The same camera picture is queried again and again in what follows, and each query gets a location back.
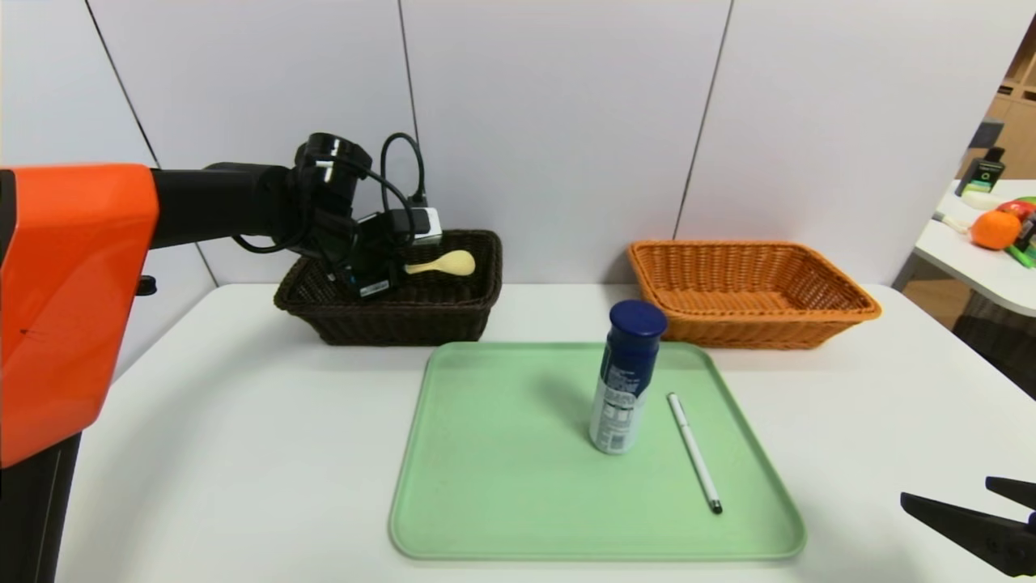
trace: orange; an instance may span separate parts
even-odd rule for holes
[[[975,218],[972,240],[979,246],[998,251],[1010,246],[1021,232],[1021,221],[1010,212],[989,210]]]

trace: black cable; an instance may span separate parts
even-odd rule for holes
[[[234,242],[241,245],[246,251],[251,251],[252,253],[260,253],[260,254],[277,253],[278,251],[283,251],[289,246],[294,246],[295,244],[298,244],[299,242],[305,240],[306,237],[310,234],[310,228],[311,225],[313,224],[313,205],[311,204],[311,202],[312,201],[310,200],[309,188],[304,188],[303,194],[299,198],[303,224],[298,228],[298,231],[295,234],[288,237],[286,240],[282,240],[281,242],[275,242],[269,246],[258,246],[256,244],[252,244],[248,240],[244,240],[244,237],[242,237],[239,234],[231,235],[231,238],[233,238]]]
[[[388,146],[398,139],[406,140],[410,144],[410,148],[413,149],[413,155],[418,158],[418,190],[410,197],[412,203],[424,205],[425,203],[425,158],[421,155],[421,146],[418,145],[418,141],[411,138],[408,134],[403,132],[396,132],[395,134],[388,136],[384,143],[381,144],[381,175],[387,176],[388,170],[385,167],[385,162],[388,156]],[[385,210],[388,210],[388,193],[385,192],[385,185],[381,184],[381,205]]]
[[[406,140],[406,142],[410,144],[410,147],[413,149],[414,157],[416,157],[418,159],[418,190],[413,193],[413,196],[411,196],[410,199],[407,199],[405,196],[403,196],[403,193],[400,192],[400,190],[396,187],[395,184],[390,182],[383,175],[385,171],[385,162],[388,154],[388,146],[392,145],[392,143],[398,139]],[[413,217],[413,207],[410,203],[410,200],[412,200],[418,204],[423,204],[425,202],[425,161],[421,155],[421,147],[418,145],[418,142],[409,135],[404,134],[403,132],[397,132],[388,136],[388,138],[386,138],[384,143],[381,145],[380,157],[381,157],[380,162],[381,162],[382,174],[378,174],[373,170],[365,168],[361,164],[357,164],[352,159],[349,159],[348,157],[340,157],[337,155],[307,155],[307,158],[312,161],[338,162],[345,164],[347,166],[351,166],[352,168],[359,170],[362,174],[366,174],[374,178],[381,185],[381,205],[384,207],[384,210],[386,212],[388,211],[387,191],[391,190],[393,195],[395,195],[396,198],[399,200],[400,204],[403,205],[403,210],[406,212],[406,221],[409,226],[409,231],[407,232],[406,244],[411,244],[413,243],[413,240],[416,236],[416,226],[415,226],[416,223]],[[296,167],[295,171],[301,172],[301,167]],[[237,242],[237,244],[241,245],[244,250],[250,251],[252,253],[260,253],[260,254],[276,253],[278,251],[283,251],[289,246],[294,246],[299,242],[301,242],[303,240],[305,240],[310,233],[310,228],[312,227],[313,224],[312,218],[314,210],[310,202],[311,200],[309,196],[309,188],[303,188],[303,198],[300,200],[303,206],[301,209],[303,225],[295,234],[293,234],[292,236],[281,242],[275,242],[269,246],[259,246],[256,244],[252,244],[248,240],[244,240],[244,238],[239,234],[231,235],[231,238],[233,238],[234,241]]]
[[[329,155],[329,154],[317,154],[317,155],[308,154],[307,158],[319,162],[340,162],[342,164],[345,164],[346,166],[351,166],[359,170],[362,173],[367,174],[368,176],[374,178],[376,181],[380,182],[382,187],[387,187],[388,190],[391,190],[392,193],[396,195],[396,198],[399,200],[400,204],[403,205],[403,210],[406,211],[406,222],[409,223],[410,227],[406,236],[406,244],[413,243],[413,239],[416,236],[416,222],[413,218],[413,207],[410,205],[410,202],[406,199],[406,197],[403,196],[403,193],[400,192],[398,187],[396,187],[396,184],[386,180],[385,177],[382,176],[381,174],[378,174],[373,170],[369,170],[365,168],[363,165],[357,164],[352,159],[349,159],[348,157],[340,157],[338,155]],[[388,209],[387,196],[385,197],[384,202],[385,202],[385,210],[387,210]]]

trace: green tray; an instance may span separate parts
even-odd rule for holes
[[[603,345],[457,343],[432,354],[390,518],[415,559],[749,560],[806,529],[712,360],[665,343],[637,443],[589,441]],[[713,515],[665,396],[723,501]]]

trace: orange wicker basket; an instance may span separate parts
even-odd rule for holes
[[[629,249],[664,339],[702,347],[811,349],[882,309],[823,255],[795,242],[641,240]]]

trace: plastic spoon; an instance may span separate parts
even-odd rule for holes
[[[474,257],[467,251],[451,251],[434,261],[406,265],[403,268],[410,274],[426,270],[440,270],[450,274],[471,274],[474,272]]]

